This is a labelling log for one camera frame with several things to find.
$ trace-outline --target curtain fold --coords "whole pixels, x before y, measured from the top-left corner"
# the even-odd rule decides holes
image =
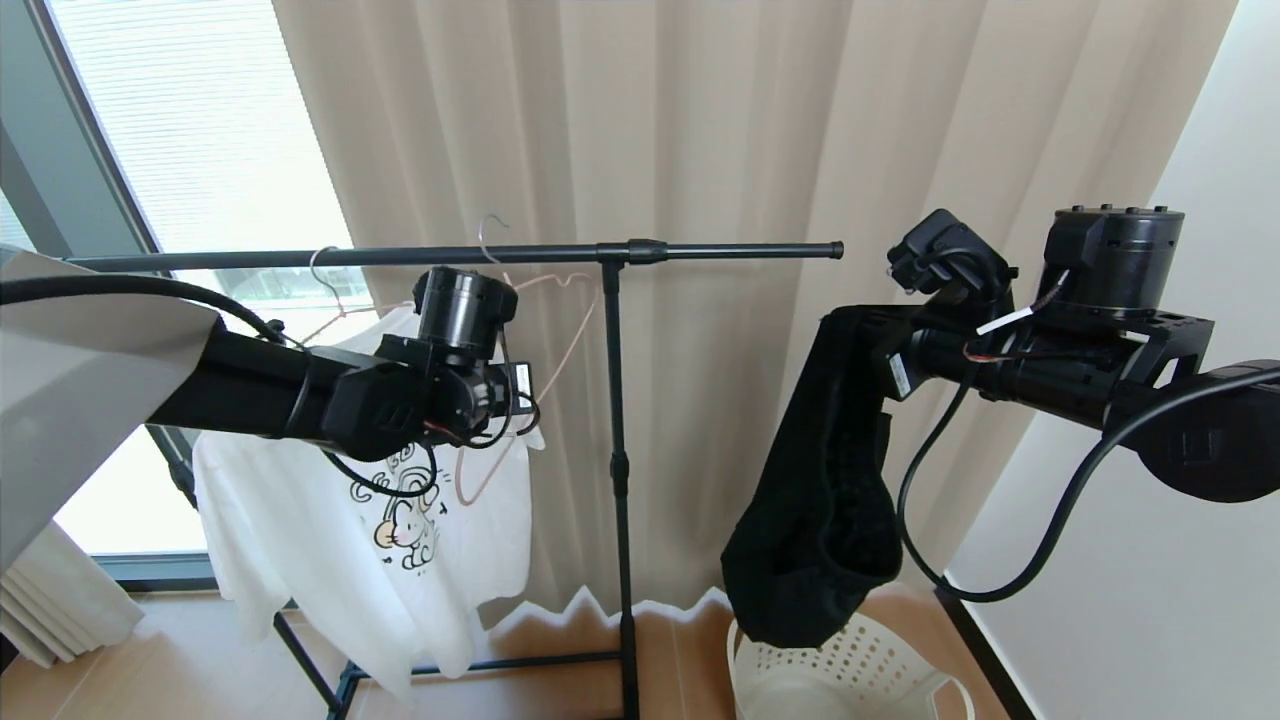
[[[1023,268],[1028,300],[1055,209],[1148,201],[1234,0],[275,8],[356,246],[474,243],[490,211],[512,225],[494,243],[846,242],[842,261],[623,273],[635,597],[685,607],[719,583],[818,319],[906,301],[884,251],[937,206]],[[595,273],[507,268],[552,269]],[[419,272],[366,274],[390,301]],[[549,372],[590,299],[522,293],[513,356]],[[891,489],[943,384],[888,407]],[[616,611],[599,320],[544,409],[525,597],[558,610],[586,584]],[[1028,419],[974,400],[936,447],[910,514],[936,565]]]
[[[0,578],[0,632],[51,667],[129,637],[142,609],[50,523]]]

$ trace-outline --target white wall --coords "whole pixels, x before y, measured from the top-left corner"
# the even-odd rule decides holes
[[[1161,305],[1217,322],[1206,366],[1280,357],[1280,3],[1240,1],[1155,202],[1188,214]],[[1096,439],[1036,418],[955,584],[1023,568]],[[1117,451],[1030,588],[970,610],[1044,719],[1280,717],[1280,493],[1201,502]]]

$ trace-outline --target clothes rack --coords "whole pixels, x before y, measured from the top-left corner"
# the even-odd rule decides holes
[[[609,478],[613,483],[614,520],[618,546],[618,584],[621,620],[620,647],[605,652],[584,652],[520,657],[476,662],[470,670],[499,670],[599,662],[617,660],[621,665],[622,714],[626,720],[640,717],[640,694],[636,674],[635,615],[631,601],[631,541],[627,516],[630,461],[627,460],[622,413],[622,310],[621,273],[627,265],[652,265],[669,260],[768,260],[768,259],[836,259],[844,255],[844,243],[742,243],[742,245],[675,245],[654,240],[603,242],[595,245],[517,245],[489,246],[489,256],[502,264],[530,263],[598,263],[604,291],[604,331],[609,377],[609,423],[613,450]],[[168,272],[253,268],[316,266],[387,266],[387,265],[485,265],[490,259],[480,247],[380,247],[356,250],[248,251],[248,252],[161,252],[136,256],[70,258],[68,263],[97,272]],[[351,711],[360,682],[369,675],[349,660],[332,688],[316,667],[306,648],[279,612],[274,626],[280,639],[315,685],[329,710],[329,720],[344,720]],[[438,674],[436,667],[415,667],[413,675]]]

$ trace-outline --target horizontal rod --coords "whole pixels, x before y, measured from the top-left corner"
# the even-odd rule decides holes
[[[468,671],[475,670],[508,670],[512,667],[544,667],[550,665],[573,665],[577,662],[607,662],[620,660],[622,653],[616,650],[604,652],[576,652],[572,655],[545,655],[540,657],[512,657],[507,660],[485,660],[474,662]],[[413,675],[439,675],[439,667],[415,667]],[[369,678],[369,674],[360,669],[351,670],[351,676],[357,679]]]
[[[489,247],[503,264],[526,263],[628,263],[649,265],[664,260],[762,260],[773,258],[828,258],[845,254],[842,242],[668,245],[654,240],[596,245],[509,245]],[[255,250],[247,252],[159,252],[105,258],[67,258],[67,263],[101,273],[164,270],[219,270],[228,268],[306,268],[370,265],[483,265],[480,247],[362,247],[355,250]]]

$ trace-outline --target window frame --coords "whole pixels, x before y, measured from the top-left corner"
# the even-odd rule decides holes
[[[0,0],[0,187],[36,250],[159,252],[45,0]],[[178,428],[146,428],[195,507],[189,439]],[[92,557],[129,592],[216,588],[207,552]]]

